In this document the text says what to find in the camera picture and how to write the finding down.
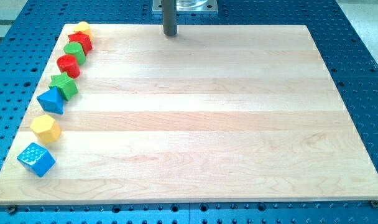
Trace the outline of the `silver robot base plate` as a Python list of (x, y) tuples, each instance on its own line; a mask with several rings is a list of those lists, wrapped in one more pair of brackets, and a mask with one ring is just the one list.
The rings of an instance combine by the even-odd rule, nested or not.
[[(162, 1), (152, 0), (153, 14), (162, 14)], [(178, 13), (211, 13), (218, 12), (218, 0), (176, 0)]]

